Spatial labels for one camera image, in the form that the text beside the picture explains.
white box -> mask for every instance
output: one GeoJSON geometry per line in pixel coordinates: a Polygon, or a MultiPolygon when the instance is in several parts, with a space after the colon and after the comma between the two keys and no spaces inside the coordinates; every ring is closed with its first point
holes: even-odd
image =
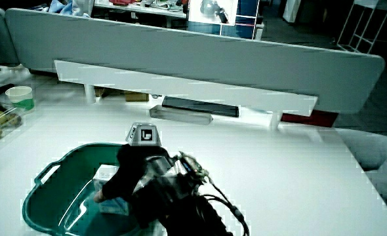
{"type": "MultiPolygon", "coordinates": [[[[101,165],[97,170],[96,174],[93,177],[94,188],[97,191],[100,191],[103,185],[112,178],[113,175],[117,172],[119,167],[112,165],[101,165]]],[[[101,213],[109,214],[121,214],[128,216],[131,211],[131,206],[129,203],[124,201],[122,198],[117,197],[115,199],[106,200],[102,203],[99,203],[99,209],[101,213]]]]}

table leg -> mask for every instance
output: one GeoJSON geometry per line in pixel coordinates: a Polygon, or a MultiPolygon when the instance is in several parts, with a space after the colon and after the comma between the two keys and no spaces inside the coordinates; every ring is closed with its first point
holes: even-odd
{"type": "Polygon", "coordinates": [[[166,28],[172,28],[172,19],[166,16],[166,28]]]}
{"type": "Polygon", "coordinates": [[[270,129],[277,130],[279,122],[281,122],[281,117],[283,116],[283,111],[273,111],[270,121],[270,129]]]}
{"type": "Polygon", "coordinates": [[[84,85],[84,91],[86,92],[86,102],[88,104],[93,104],[96,102],[96,95],[94,93],[93,85],[84,85]]]}

white desk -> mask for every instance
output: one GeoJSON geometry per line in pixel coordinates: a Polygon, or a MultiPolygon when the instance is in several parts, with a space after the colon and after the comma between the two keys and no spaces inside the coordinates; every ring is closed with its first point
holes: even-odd
{"type": "Polygon", "coordinates": [[[179,18],[179,19],[186,19],[186,14],[182,12],[182,9],[180,11],[171,11],[167,9],[161,9],[156,4],[152,4],[151,7],[142,7],[139,5],[140,3],[133,3],[129,4],[128,6],[117,6],[113,5],[110,2],[106,1],[95,1],[94,6],[95,7],[102,7],[107,9],[117,9],[117,10],[126,10],[131,12],[138,12],[138,13],[146,13],[146,14],[157,14],[166,16],[167,20],[167,27],[171,28],[171,20],[173,18],[179,18]]]}
{"type": "MultiPolygon", "coordinates": [[[[171,155],[197,157],[244,213],[251,235],[387,235],[386,205],[333,129],[281,123],[269,132],[221,117],[207,126],[178,123],[148,116],[158,100],[111,97],[87,105],[82,85],[14,83],[34,88],[35,111],[20,132],[0,141],[0,235],[40,235],[21,218],[37,174],[87,142],[123,142],[135,121],[156,124],[171,155]]],[[[220,212],[241,235],[241,226],[220,212]]]]}

teal plastic basket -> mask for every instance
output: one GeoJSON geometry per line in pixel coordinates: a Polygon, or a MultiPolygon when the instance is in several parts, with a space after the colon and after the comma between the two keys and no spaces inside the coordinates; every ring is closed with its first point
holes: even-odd
{"type": "Polygon", "coordinates": [[[22,214],[33,229],[49,235],[139,235],[133,215],[99,212],[92,178],[100,165],[117,165],[120,144],[96,143],[75,148],[49,164],[36,178],[22,214]],[[59,166],[45,183],[42,178],[59,166]]]}

black label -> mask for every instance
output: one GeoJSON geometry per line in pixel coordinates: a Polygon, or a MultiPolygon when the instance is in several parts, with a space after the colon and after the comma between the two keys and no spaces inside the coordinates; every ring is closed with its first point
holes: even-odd
{"type": "Polygon", "coordinates": [[[153,130],[141,130],[141,141],[152,141],[153,140],[153,130]]]}

